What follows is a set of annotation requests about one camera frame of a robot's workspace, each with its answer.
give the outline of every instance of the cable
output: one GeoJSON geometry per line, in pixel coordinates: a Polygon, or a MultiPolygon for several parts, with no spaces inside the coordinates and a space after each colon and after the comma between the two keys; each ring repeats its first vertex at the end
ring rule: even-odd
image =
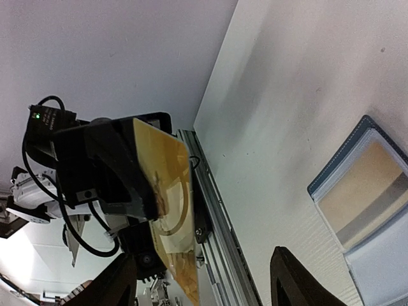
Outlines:
{"type": "Polygon", "coordinates": [[[193,170],[197,169],[197,167],[201,163],[201,159],[198,156],[195,156],[195,155],[190,156],[190,158],[194,158],[195,160],[197,160],[197,163],[193,166],[193,170]]]}
{"type": "MultiPolygon", "coordinates": [[[[44,99],[42,99],[38,105],[43,105],[45,104],[47,101],[50,100],[55,100],[57,101],[59,108],[62,111],[62,116],[64,116],[64,112],[65,112],[65,106],[64,103],[62,102],[62,100],[60,98],[58,98],[57,96],[48,96],[44,99]]],[[[119,250],[119,240],[118,238],[114,239],[115,242],[115,246],[113,247],[112,250],[108,251],[108,252],[102,252],[99,250],[94,249],[93,247],[91,247],[89,244],[87,244],[82,238],[81,236],[78,234],[78,232],[75,230],[75,228],[73,227],[68,213],[66,211],[66,207],[65,204],[66,202],[64,201],[63,197],[62,197],[62,192],[61,192],[61,186],[59,184],[58,181],[58,176],[56,175],[56,182],[54,182],[54,180],[49,177],[48,175],[43,175],[44,177],[46,177],[51,184],[53,184],[55,186],[55,188],[57,189],[57,196],[52,193],[51,191],[49,191],[36,177],[36,175],[34,174],[33,170],[31,169],[29,163],[28,163],[28,158],[27,158],[27,150],[26,150],[26,135],[24,135],[23,138],[23,144],[22,144],[22,157],[23,157],[23,163],[24,166],[27,168],[28,173],[30,174],[31,178],[33,179],[33,181],[36,183],[36,185],[42,190],[44,191],[48,196],[50,196],[53,200],[57,201],[59,204],[59,208],[61,210],[61,214],[62,214],[62,218],[65,221],[65,224],[67,226],[67,228],[69,229],[69,231],[71,232],[71,234],[74,236],[74,238],[78,241],[78,243],[88,252],[90,252],[91,254],[95,255],[95,256],[99,256],[99,257],[112,257],[113,255],[115,255],[117,253],[117,251],[119,250]]],[[[98,215],[98,213],[95,211],[95,208],[93,206],[92,203],[89,204],[89,208],[92,212],[92,214],[94,215],[94,217],[98,220],[98,222],[102,225],[102,227],[104,227],[104,229],[106,229],[107,231],[110,231],[109,226],[102,220],[102,218],[98,215]]]]}
{"type": "Polygon", "coordinates": [[[89,244],[87,244],[87,243],[81,238],[81,236],[77,233],[77,231],[75,230],[75,228],[73,227],[73,225],[72,225],[72,223],[71,223],[71,221],[70,221],[70,219],[69,219],[68,213],[67,213],[67,211],[66,211],[65,204],[64,204],[64,202],[63,202],[63,200],[62,200],[62,193],[61,193],[61,190],[60,190],[61,187],[60,187],[59,182],[58,182],[58,177],[57,177],[56,186],[57,186],[57,193],[58,193],[58,199],[59,199],[58,204],[59,204],[59,208],[61,209],[62,218],[64,219],[67,228],[69,229],[69,231],[71,232],[71,234],[74,236],[74,238],[78,241],[78,243],[79,243],[85,250],[87,250],[88,252],[90,252],[91,254],[93,254],[93,255],[95,255],[95,256],[99,256],[99,257],[112,257],[113,255],[115,255],[115,254],[117,253],[117,251],[119,250],[119,241],[118,241],[117,238],[114,240],[115,246],[113,247],[112,250],[110,250],[110,251],[108,251],[108,252],[102,252],[102,251],[99,251],[99,250],[94,249],[93,247],[91,247],[89,244]]]}
{"type": "Polygon", "coordinates": [[[105,231],[110,231],[111,228],[104,222],[101,216],[96,212],[95,206],[92,202],[88,203],[89,209],[91,210],[92,215],[99,222],[99,224],[105,229],[105,231]]]}
{"type": "MultiPolygon", "coordinates": [[[[62,116],[64,115],[65,112],[65,105],[64,102],[62,102],[61,98],[57,97],[57,96],[48,96],[44,99],[42,99],[40,102],[38,102],[38,105],[43,105],[46,102],[50,101],[50,100],[55,100],[57,101],[59,108],[62,111],[62,116]]],[[[49,197],[51,197],[53,200],[58,201],[58,197],[52,193],[51,191],[49,191],[36,177],[36,175],[34,174],[33,170],[31,169],[30,164],[28,163],[28,158],[27,158],[27,140],[26,140],[26,134],[24,134],[23,137],[23,144],[22,144],[22,157],[23,157],[23,163],[25,168],[27,169],[28,173],[30,174],[31,178],[33,179],[34,183],[36,183],[36,185],[42,190],[44,191],[49,197]]]]}
{"type": "Polygon", "coordinates": [[[57,103],[58,103],[58,105],[59,105],[59,108],[60,108],[63,112],[65,112],[64,102],[62,102],[62,100],[61,100],[59,97],[57,97],[57,96],[48,96],[48,97],[42,99],[40,102],[38,102],[38,105],[44,105],[46,102],[48,102],[48,101],[50,101],[50,100],[57,101],[57,103]]]}
{"type": "Polygon", "coordinates": [[[26,151],[26,136],[24,135],[23,139],[23,146],[22,146],[22,155],[23,155],[23,163],[25,168],[27,169],[28,173],[30,174],[31,178],[33,179],[34,183],[42,190],[44,191],[48,196],[50,196],[53,200],[58,201],[58,197],[49,191],[36,177],[34,174],[33,170],[30,167],[30,164],[28,163],[28,158],[27,158],[27,151],[26,151]]]}

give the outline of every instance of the ceiling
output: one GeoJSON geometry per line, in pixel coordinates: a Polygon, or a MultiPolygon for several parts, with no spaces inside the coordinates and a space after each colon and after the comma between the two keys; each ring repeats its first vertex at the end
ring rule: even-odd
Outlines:
{"type": "Polygon", "coordinates": [[[85,120],[165,111],[191,128],[236,3],[2,1],[0,189],[27,107],[50,94],[85,120]]]}

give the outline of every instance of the amber plastic sheet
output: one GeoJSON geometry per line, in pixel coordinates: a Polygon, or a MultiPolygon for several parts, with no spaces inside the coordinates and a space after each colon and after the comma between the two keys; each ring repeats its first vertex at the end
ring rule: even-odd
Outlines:
{"type": "Polygon", "coordinates": [[[187,148],[138,119],[133,126],[139,163],[159,207],[159,219],[150,222],[156,251],[190,301],[199,305],[187,148]]]}

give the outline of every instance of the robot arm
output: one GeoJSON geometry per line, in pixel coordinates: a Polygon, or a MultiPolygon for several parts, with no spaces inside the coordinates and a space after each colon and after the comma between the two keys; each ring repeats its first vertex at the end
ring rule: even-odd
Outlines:
{"type": "MultiPolygon", "coordinates": [[[[47,169],[36,173],[37,179],[53,194],[57,189],[55,170],[47,169]]],[[[29,222],[47,224],[51,219],[62,218],[57,201],[44,193],[25,170],[15,167],[11,179],[12,197],[8,199],[7,211],[29,222]]],[[[81,204],[74,209],[67,207],[68,215],[90,215],[88,204],[81,204]]]]}

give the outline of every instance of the paper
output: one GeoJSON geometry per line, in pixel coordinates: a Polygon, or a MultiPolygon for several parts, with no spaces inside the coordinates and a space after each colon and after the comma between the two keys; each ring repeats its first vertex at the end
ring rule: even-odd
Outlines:
{"type": "Polygon", "coordinates": [[[408,202],[408,177],[387,150],[371,143],[318,203],[340,243],[350,249],[408,202]]]}

